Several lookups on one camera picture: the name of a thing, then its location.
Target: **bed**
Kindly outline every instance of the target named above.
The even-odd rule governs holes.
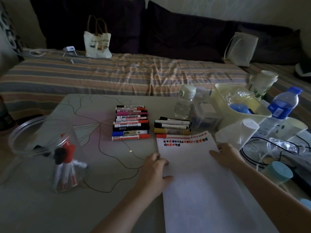
[[[303,89],[299,96],[299,104],[290,114],[290,117],[303,121],[311,128],[311,84],[294,77],[295,66],[270,65],[252,62],[249,67],[241,67],[251,75],[258,74],[261,70],[277,73],[278,81],[268,90],[265,99],[271,102],[278,94],[286,91],[291,86]]]
[[[212,90],[216,83],[245,86],[251,78],[230,64],[143,54],[73,57],[71,64],[62,55],[63,51],[54,50],[28,57],[0,78],[1,96],[15,120],[50,114],[67,94],[177,96],[183,84]]]

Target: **bottle label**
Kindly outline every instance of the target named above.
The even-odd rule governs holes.
[[[272,113],[272,117],[277,119],[285,119],[292,111],[292,109],[279,106],[273,102],[268,106],[268,110]]]

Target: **canvas tote bag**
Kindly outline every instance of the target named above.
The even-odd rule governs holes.
[[[90,32],[90,20],[93,15],[89,16],[87,21],[86,31],[84,31],[84,44],[86,57],[90,58],[111,58],[111,52],[109,51],[109,43],[111,34],[108,33],[107,25],[103,19],[96,19],[95,16],[95,34]],[[102,21],[105,25],[105,32],[101,30],[98,21]]]
[[[224,59],[230,60],[236,66],[249,66],[249,62],[251,61],[256,46],[258,37],[247,34],[247,33],[240,33],[235,32],[234,36],[231,38],[232,43],[230,49],[228,51],[227,57],[227,49],[230,44],[228,44]]]

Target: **left hand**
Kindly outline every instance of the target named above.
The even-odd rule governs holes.
[[[163,177],[163,167],[168,164],[169,161],[160,158],[158,153],[147,156],[133,191],[153,201],[174,179],[173,176]]]

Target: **bag handle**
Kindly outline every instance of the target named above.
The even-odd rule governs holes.
[[[229,43],[228,43],[228,45],[227,45],[227,47],[226,47],[226,50],[225,50],[224,60],[227,60],[227,59],[228,59],[228,58],[226,58],[227,49],[228,49],[228,47],[229,47],[229,45],[230,45],[230,43],[231,43],[231,41],[232,41],[232,39],[233,39],[234,37],[237,37],[237,35],[234,35],[234,36],[230,39],[230,41],[229,41]],[[239,40],[235,43],[235,45],[232,47],[232,50],[236,47],[236,45],[238,44],[238,42],[239,42],[240,40],[242,40],[242,39],[239,39]]]
[[[91,32],[90,31],[90,20],[91,20],[91,17],[94,17],[95,18],[95,21],[96,21],[96,23],[95,23],[95,36],[98,36],[98,30],[97,30],[97,25],[98,25],[98,23],[97,23],[97,19],[96,19],[96,17],[94,16],[94,15],[89,15],[89,19],[88,19],[88,21],[87,21],[87,27],[86,27],[86,30],[87,30],[87,32]]]
[[[107,29],[106,22],[105,22],[102,18],[98,18],[96,21],[98,21],[98,20],[101,20],[101,21],[104,23],[104,25],[105,25],[105,33],[108,33],[108,29]]]

